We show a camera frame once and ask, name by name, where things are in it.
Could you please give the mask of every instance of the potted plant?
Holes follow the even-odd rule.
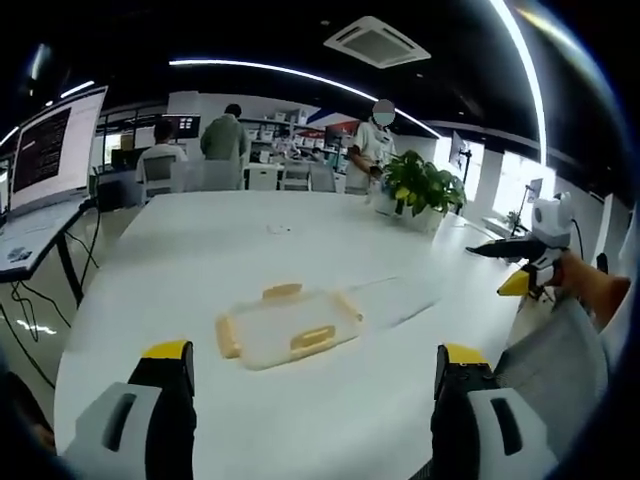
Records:
[[[413,150],[395,156],[384,172],[396,214],[413,229],[435,233],[447,212],[467,201],[458,177],[438,170]]]
[[[507,213],[505,217],[505,223],[509,225],[511,230],[514,230],[516,227],[520,226],[520,215],[515,210],[511,210]]]

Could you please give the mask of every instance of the white chair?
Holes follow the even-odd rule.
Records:
[[[249,190],[277,190],[278,170],[275,168],[251,168],[249,170]]]
[[[287,162],[284,164],[281,190],[309,191],[309,164],[301,162]]]
[[[240,171],[229,160],[198,160],[176,162],[171,167],[171,191],[217,192],[238,190]]]
[[[336,180],[333,169],[327,165],[312,164],[309,168],[311,191],[336,193]]]
[[[142,205],[151,197],[171,192],[171,166],[175,155],[142,159]]]

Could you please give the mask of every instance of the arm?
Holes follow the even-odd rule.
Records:
[[[628,278],[607,275],[571,252],[562,255],[553,283],[579,296],[593,309],[600,328],[611,321],[631,285]]]
[[[371,162],[367,157],[363,156],[360,153],[360,147],[354,145],[353,147],[349,148],[347,154],[348,154],[347,156],[349,157],[349,160],[351,160],[356,167],[358,167],[367,175],[371,173],[371,169],[370,169]]]
[[[358,125],[356,135],[353,138],[353,146],[347,151],[347,157],[351,160],[356,167],[369,175],[371,173],[370,167],[373,163],[369,157],[362,155],[367,144],[367,133],[363,124]]]

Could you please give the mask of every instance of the ceiling light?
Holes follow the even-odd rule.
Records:
[[[96,83],[96,82],[94,82],[93,80],[89,80],[88,82],[84,82],[83,84],[78,85],[77,87],[73,87],[73,88],[67,90],[62,95],[60,95],[60,98],[65,98],[65,97],[68,97],[69,95],[73,95],[74,93],[79,92],[83,88],[90,87],[94,83]]]
[[[262,68],[262,69],[265,69],[265,70],[274,70],[276,72],[288,73],[290,75],[298,75],[300,77],[305,77],[305,78],[308,78],[310,80],[315,80],[316,82],[326,83],[328,85],[332,85],[334,87],[341,88],[342,90],[346,90],[347,92],[355,93],[356,95],[359,95],[359,96],[361,96],[363,98],[366,98],[367,100],[371,100],[372,102],[377,102],[378,101],[378,99],[376,97],[374,97],[373,95],[369,95],[368,93],[362,92],[360,90],[357,90],[357,89],[355,89],[353,87],[350,87],[348,85],[345,85],[343,83],[339,83],[339,82],[336,82],[334,80],[329,80],[328,78],[319,77],[317,75],[312,75],[310,73],[301,72],[299,70],[293,70],[291,68],[277,67],[275,65],[265,65],[263,63],[252,63],[252,62],[240,62],[240,61],[236,61],[236,60],[208,60],[208,59],[207,60],[204,60],[204,59],[200,59],[200,60],[172,60],[172,61],[169,62],[169,65],[172,66],[172,67],[198,66],[198,65],[232,65],[232,66],[236,66],[236,67],[252,67],[252,68]],[[402,110],[396,108],[396,113],[398,113],[398,115],[403,116],[404,118],[406,118],[410,122],[415,123],[419,127],[425,129],[426,131],[428,131],[432,135],[435,135],[437,138],[442,138],[442,135],[440,135],[434,129],[428,127],[427,125],[425,125],[424,123],[420,122],[419,120],[416,120],[411,115],[403,112]]]
[[[0,147],[4,145],[4,143],[11,138],[11,135],[16,133],[17,131],[18,131],[18,127],[13,127],[13,129],[9,133],[7,133],[7,135],[2,139],[2,141],[0,141]]]
[[[538,83],[538,77],[536,75],[536,69],[533,65],[533,59],[531,53],[527,48],[527,44],[524,41],[522,32],[518,28],[513,15],[509,7],[507,7],[503,0],[489,0],[496,13],[500,16],[502,23],[506,27],[513,43],[518,50],[520,60],[524,65],[525,73],[527,74],[527,80],[529,81],[529,87],[531,88],[531,95],[533,96],[533,105],[536,110],[536,119],[538,122],[538,141],[540,142],[540,163],[542,165],[547,164],[547,129],[544,123],[544,107],[542,105],[542,92],[540,91],[540,84]]]

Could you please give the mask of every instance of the computer monitor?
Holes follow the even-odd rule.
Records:
[[[106,93],[101,87],[69,97],[22,126],[12,168],[11,216],[86,194]]]
[[[198,138],[200,135],[199,115],[166,114],[164,118],[173,124],[173,138]]]

